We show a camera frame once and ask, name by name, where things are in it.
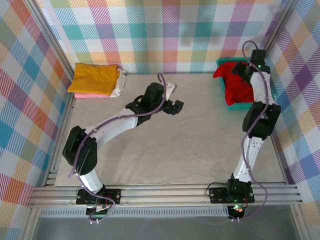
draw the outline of yellow cloth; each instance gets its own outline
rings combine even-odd
[[[119,77],[117,65],[88,65],[76,63],[69,93],[111,95]]]

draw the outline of cable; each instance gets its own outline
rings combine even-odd
[[[227,186],[226,183],[221,183],[221,182],[218,182],[218,181],[213,181],[212,183],[210,183],[210,184],[206,187],[206,190],[205,190],[205,194],[206,194],[208,197],[210,197],[210,195],[208,194],[208,189],[210,188],[210,186],[211,186],[212,184],[220,184],[220,185],[223,185],[223,186]]]
[[[246,154],[245,154],[245,140],[246,138],[249,136],[249,134],[251,133],[251,131],[253,130],[253,128],[257,125],[259,119],[266,113],[267,109],[268,109],[268,106],[269,106],[269,92],[268,92],[268,85],[267,85],[267,81],[266,81],[266,78],[264,76],[264,74],[261,72],[261,70],[256,66],[254,65],[249,59],[248,57],[246,56],[246,53],[245,53],[245,45],[247,43],[252,43],[254,44],[255,48],[258,49],[258,46],[257,44],[252,41],[252,40],[248,40],[246,41],[243,45],[242,45],[242,54],[243,54],[243,57],[245,58],[245,60],[252,66],[254,67],[257,72],[260,74],[260,76],[262,77],[262,81],[263,81],[263,85],[264,85],[264,90],[265,90],[265,107],[264,109],[262,110],[262,112],[258,115],[258,117],[254,120],[254,122],[252,123],[251,127],[248,129],[248,131],[246,132],[246,134],[244,135],[242,141],[241,141],[241,154],[242,154],[242,158],[244,160],[244,164],[246,166],[246,168],[248,169],[248,173],[249,173],[249,176],[250,178],[259,186],[261,187],[264,192],[265,192],[265,197],[264,197],[264,200],[262,202],[262,204],[253,212],[251,213],[249,216],[245,216],[242,218],[242,220],[244,219],[247,219],[247,218],[250,218],[252,216],[254,216],[255,214],[257,214],[263,207],[264,205],[266,204],[267,202],[267,198],[268,198],[268,191],[267,189],[261,184],[259,183],[255,178],[254,176],[252,175],[252,172],[251,172],[251,166],[249,165],[249,163],[247,162],[247,159],[246,159]]]
[[[68,178],[71,178],[74,174],[77,173],[76,171],[76,166],[77,166],[77,163],[78,163],[78,159],[79,159],[79,155],[80,155],[80,152],[81,152],[81,149],[83,148],[86,140],[93,134],[95,133],[96,131],[98,131],[100,128],[104,127],[105,125],[115,121],[115,120],[119,120],[119,119],[123,119],[123,118],[138,118],[138,117],[144,117],[144,116],[148,116],[148,115],[152,115],[152,114],[155,114],[157,113],[161,108],[162,106],[164,105],[165,103],[165,100],[166,100],[166,95],[167,95],[167,85],[166,85],[166,81],[165,81],[165,78],[164,76],[162,75],[162,73],[158,73],[157,74],[157,78],[158,80],[160,81],[160,83],[163,84],[163,97],[162,97],[162,101],[161,103],[159,104],[158,107],[156,107],[154,110],[152,111],[149,111],[149,112],[146,112],[146,113],[140,113],[140,114],[131,114],[131,115],[122,115],[122,116],[116,116],[116,117],[113,117],[111,119],[108,119],[106,121],[104,121],[103,123],[101,123],[99,126],[97,126],[95,129],[93,129],[91,132],[89,132],[85,137],[84,139],[81,141],[80,145],[79,145],[79,148],[77,149],[76,151],[76,155],[75,155],[75,158],[74,158],[74,163],[73,163],[73,166],[72,166],[72,170],[71,172],[69,173],[68,175]],[[115,207],[116,207],[116,203],[115,201],[110,198],[110,197],[106,197],[106,196],[101,196],[101,195],[98,195],[98,194],[95,194],[94,192],[90,191],[86,186],[85,184],[83,183],[83,181],[81,180],[80,176],[77,174],[78,176],[78,179],[80,180],[81,182],[81,185],[83,186],[83,188],[91,195],[91,196],[94,196],[96,198],[100,198],[100,199],[105,199],[107,201],[110,201],[112,203],[110,210],[108,211],[108,214],[106,214],[103,218],[101,218],[99,221],[97,222],[101,222],[103,220],[105,220],[114,210],[115,210]],[[93,213],[91,213],[89,215],[89,220],[90,220],[90,223],[94,223],[94,221],[92,220],[91,216],[92,216]]]

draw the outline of teal bin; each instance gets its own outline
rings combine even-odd
[[[244,57],[225,57],[225,58],[219,58],[216,61],[216,64],[218,66],[220,66],[221,64],[224,64],[225,62],[247,62],[247,61]],[[226,89],[225,82],[222,77],[219,77],[219,78],[220,78],[220,83],[222,86],[223,98],[224,98],[225,97],[225,89]],[[225,103],[225,105],[229,110],[241,110],[241,109],[250,109],[252,102],[240,102],[240,103],[232,104],[230,106],[228,106],[227,103]]]

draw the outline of plaid wallpaper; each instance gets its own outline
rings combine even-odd
[[[268,64],[282,113],[275,139],[320,239],[320,0],[300,0]]]
[[[70,79],[23,0],[0,0],[0,240],[18,238],[64,114]]]
[[[130,73],[212,72],[219,57],[242,56],[245,41],[262,43],[285,3],[37,1],[71,63],[118,64]]]

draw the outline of white floor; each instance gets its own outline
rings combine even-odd
[[[246,110],[227,109],[221,85],[211,74],[165,74],[178,85],[170,99],[184,102],[180,114],[154,114],[142,125],[109,141],[98,151],[97,172],[106,185],[225,183],[237,166]],[[77,99],[70,129],[99,123],[144,94],[157,76],[129,75],[123,94],[109,99]],[[77,186],[61,157],[56,186]],[[268,139],[253,175],[261,182],[283,182]]]

